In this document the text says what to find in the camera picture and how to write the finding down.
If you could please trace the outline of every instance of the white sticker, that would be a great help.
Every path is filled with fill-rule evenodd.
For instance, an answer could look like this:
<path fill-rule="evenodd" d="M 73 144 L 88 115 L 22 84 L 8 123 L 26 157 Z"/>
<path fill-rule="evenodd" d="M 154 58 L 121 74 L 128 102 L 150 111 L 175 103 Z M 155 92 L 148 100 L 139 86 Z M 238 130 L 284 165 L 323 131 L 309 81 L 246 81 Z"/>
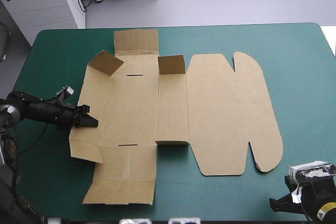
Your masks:
<path fill-rule="evenodd" d="M 319 218 L 322 221 L 325 216 L 326 216 L 326 213 L 323 212 L 322 209 L 320 209 L 319 212 L 317 213 L 317 218 Z"/>

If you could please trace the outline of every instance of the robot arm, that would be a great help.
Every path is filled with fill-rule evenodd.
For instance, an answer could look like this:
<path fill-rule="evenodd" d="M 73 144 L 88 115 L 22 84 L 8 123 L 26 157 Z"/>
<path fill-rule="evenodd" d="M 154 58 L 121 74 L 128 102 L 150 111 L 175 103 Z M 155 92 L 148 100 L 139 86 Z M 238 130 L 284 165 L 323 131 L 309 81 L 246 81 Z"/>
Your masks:
<path fill-rule="evenodd" d="M 65 127 L 97 127 L 98 120 L 89 116 L 87 105 L 74 106 L 63 101 L 73 94 L 69 86 L 54 98 L 45 100 L 13 91 L 6 100 L 0 100 L 0 223 L 47 224 L 48 218 L 16 192 L 19 181 L 19 150 L 17 140 L 8 129 L 24 118 Z"/>

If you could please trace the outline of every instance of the cardboard panel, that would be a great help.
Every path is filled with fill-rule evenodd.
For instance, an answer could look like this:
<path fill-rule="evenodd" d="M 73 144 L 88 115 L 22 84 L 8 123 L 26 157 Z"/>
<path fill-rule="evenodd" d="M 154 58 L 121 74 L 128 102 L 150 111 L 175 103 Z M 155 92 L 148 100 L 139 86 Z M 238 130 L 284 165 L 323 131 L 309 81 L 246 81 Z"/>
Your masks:
<path fill-rule="evenodd" d="M 88 66 L 111 76 L 122 64 L 122 60 L 103 50 L 88 63 Z"/>
<path fill-rule="evenodd" d="M 155 179 L 146 180 L 95 180 L 83 204 L 127 205 L 152 204 Z"/>
<path fill-rule="evenodd" d="M 158 57 L 160 74 L 185 73 L 183 55 Z"/>
<path fill-rule="evenodd" d="M 79 104 L 97 128 L 72 129 L 71 155 L 95 161 L 85 204 L 153 202 L 156 145 L 187 144 L 204 175 L 240 175 L 248 144 L 258 169 L 273 169 L 282 140 L 259 64 L 234 54 L 158 57 L 157 30 L 115 32 L 117 57 L 87 66 Z"/>
<path fill-rule="evenodd" d="M 114 32 L 115 55 L 158 55 L 159 39 L 156 29 L 134 29 Z"/>
<path fill-rule="evenodd" d="M 156 145 L 100 147 L 93 180 L 155 179 Z"/>
<path fill-rule="evenodd" d="M 78 103 L 90 105 L 90 115 L 99 121 L 99 125 L 97 128 L 83 127 L 71 130 L 69 139 L 72 157 L 102 162 L 97 146 L 105 121 L 110 85 L 109 75 L 93 67 L 87 67 Z"/>
<path fill-rule="evenodd" d="M 185 74 L 159 76 L 158 133 L 159 145 L 189 142 Z"/>
<path fill-rule="evenodd" d="M 113 76 L 101 146 L 155 145 L 157 76 Z"/>
<path fill-rule="evenodd" d="M 101 147 L 84 204 L 151 204 L 156 178 L 156 146 Z"/>
<path fill-rule="evenodd" d="M 204 175 L 242 174 L 249 142 L 262 172 L 273 169 L 282 157 L 260 66 L 236 53 L 235 68 L 237 72 L 220 54 L 194 55 L 187 72 L 190 143 Z"/>
<path fill-rule="evenodd" d="M 157 55 L 124 55 L 118 56 L 124 64 L 113 74 L 116 75 L 158 75 Z"/>

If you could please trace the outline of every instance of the white plastic part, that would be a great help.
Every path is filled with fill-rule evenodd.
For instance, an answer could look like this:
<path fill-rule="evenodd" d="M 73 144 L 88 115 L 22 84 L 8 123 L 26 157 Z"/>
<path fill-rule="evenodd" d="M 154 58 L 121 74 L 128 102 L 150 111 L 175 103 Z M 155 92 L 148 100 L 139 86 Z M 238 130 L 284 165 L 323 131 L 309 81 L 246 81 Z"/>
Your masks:
<path fill-rule="evenodd" d="M 186 224 L 186 223 L 201 224 L 201 219 L 200 218 L 172 218 L 168 221 L 168 224 Z"/>

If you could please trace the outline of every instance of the gray floor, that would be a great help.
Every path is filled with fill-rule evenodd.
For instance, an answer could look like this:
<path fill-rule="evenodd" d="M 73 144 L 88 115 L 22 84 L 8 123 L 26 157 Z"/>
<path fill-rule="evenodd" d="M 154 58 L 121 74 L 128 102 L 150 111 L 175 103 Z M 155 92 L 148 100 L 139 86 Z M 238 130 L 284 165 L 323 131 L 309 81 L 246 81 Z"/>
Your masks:
<path fill-rule="evenodd" d="M 159 27 L 315 22 L 336 25 L 336 0 L 103 0 L 88 7 L 87 28 Z M 18 77 L 30 47 L 0 5 L 12 30 L 7 60 L 0 63 L 0 98 Z"/>

